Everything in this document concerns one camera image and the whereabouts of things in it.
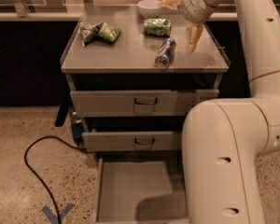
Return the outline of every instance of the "terrazzo floor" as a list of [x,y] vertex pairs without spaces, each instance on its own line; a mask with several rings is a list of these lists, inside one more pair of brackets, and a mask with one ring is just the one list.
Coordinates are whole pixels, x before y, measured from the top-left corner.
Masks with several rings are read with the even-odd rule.
[[[70,120],[54,126],[58,107],[0,107],[0,224],[50,224],[44,207],[56,216],[48,194],[28,170],[24,153],[36,139],[56,135],[72,141]],[[28,154],[31,166],[49,185],[62,210],[63,223],[91,223],[96,167],[91,154],[43,140]],[[280,224],[280,151],[256,159],[260,195],[267,224]]]

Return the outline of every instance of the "closed drawer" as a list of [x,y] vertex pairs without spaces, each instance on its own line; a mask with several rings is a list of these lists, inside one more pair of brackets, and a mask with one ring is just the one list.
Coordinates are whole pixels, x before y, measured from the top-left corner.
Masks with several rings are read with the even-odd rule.
[[88,151],[153,151],[181,147],[181,132],[83,133]]
[[185,116],[217,90],[196,91],[72,91],[77,115],[85,117]]

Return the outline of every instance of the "soda can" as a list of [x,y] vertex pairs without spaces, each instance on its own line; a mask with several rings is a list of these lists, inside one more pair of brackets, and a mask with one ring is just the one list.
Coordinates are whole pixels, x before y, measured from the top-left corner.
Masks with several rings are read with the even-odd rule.
[[155,64],[160,69],[167,69],[174,58],[176,42],[172,38],[166,39],[159,50]]

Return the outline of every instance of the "cable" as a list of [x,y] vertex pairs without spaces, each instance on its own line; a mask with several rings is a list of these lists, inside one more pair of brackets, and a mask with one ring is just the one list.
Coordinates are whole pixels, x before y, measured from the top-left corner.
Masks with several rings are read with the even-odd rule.
[[50,198],[52,199],[52,202],[54,204],[54,208],[55,208],[55,211],[56,211],[56,214],[57,214],[57,220],[58,220],[58,224],[62,224],[62,220],[61,220],[61,217],[60,217],[60,212],[59,212],[59,208],[58,208],[58,205],[56,203],[56,200],[53,196],[53,193],[50,191],[49,187],[47,186],[47,184],[45,183],[45,181],[40,177],[40,175],[36,172],[36,170],[34,170],[30,164],[28,163],[28,160],[27,160],[27,155],[28,155],[28,152],[29,150],[34,146],[36,145],[39,141],[42,141],[44,139],[57,139],[58,141],[64,143],[66,146],[74,149],[74,150],[77,150],[77,151],[81,151],[83,153],[91,153],[91,152],[85,152],[82,148],[79,148],[79,147],[73,147],[71,146],[70,144],[66,143],[64,140],[62,140],[61,138],[57,137],[57,136],[44,136],[44,137],[41,137],[37,140],[35,140],[30,146],[28,146],[28,148],[26,149],[25,151],[25,155],[24,155],[24,160],[25,160],[25,164],[26,166],[30,169],[30,171],[37,177],[37,179],[42,183],[42,185],[45,187],[46,191],[48,192]]

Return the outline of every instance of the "silver can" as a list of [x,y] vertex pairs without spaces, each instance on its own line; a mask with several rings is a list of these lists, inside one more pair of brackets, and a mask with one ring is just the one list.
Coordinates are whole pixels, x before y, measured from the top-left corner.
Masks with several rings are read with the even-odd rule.
[[167,69],[174,58],[176,42],[172,38],[166,39],[159,50],[155,64],[160,69]]

